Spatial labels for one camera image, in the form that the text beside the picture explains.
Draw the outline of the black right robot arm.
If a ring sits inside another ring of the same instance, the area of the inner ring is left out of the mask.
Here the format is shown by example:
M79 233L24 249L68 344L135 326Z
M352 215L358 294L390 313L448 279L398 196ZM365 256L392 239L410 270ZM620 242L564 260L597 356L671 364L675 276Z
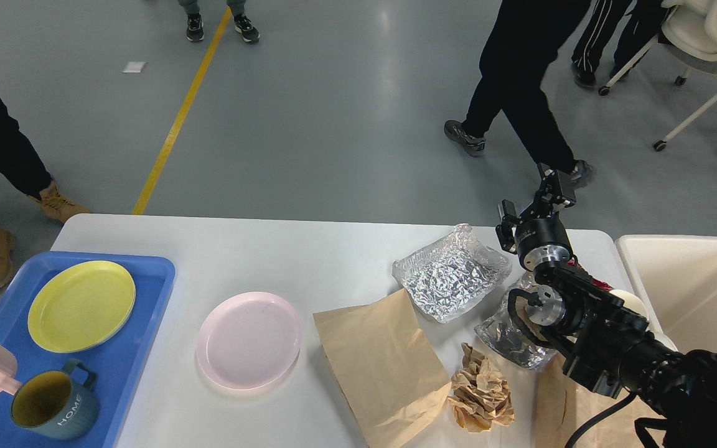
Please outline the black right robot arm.
M566 446L640 398L659 414L635 420L643 446L654 447L650 430L661 430L665 447L717 447L717 353L669 349L643 315L581 269L560 222L560 209L576 202L570 176L544 164L540 173L540 188L523 213L509 200L500 205L500 245L538 284L535 292L512 289L507 312L524 337L565 357L561 369L578 385L612 398L629 391L575 430Z

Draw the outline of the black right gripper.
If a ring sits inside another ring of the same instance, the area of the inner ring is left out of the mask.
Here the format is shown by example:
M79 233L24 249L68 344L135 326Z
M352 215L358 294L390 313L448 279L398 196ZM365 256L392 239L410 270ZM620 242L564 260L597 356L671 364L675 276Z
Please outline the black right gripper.
M515 204L504 199L498 207L500 224L496 235L502 250L517 255L526 271L535 271L546 262L567 262L574 250L560 212L576 205L574 185L567 175L546 164L539 164L541 184L532 202L532 218L520 219Z

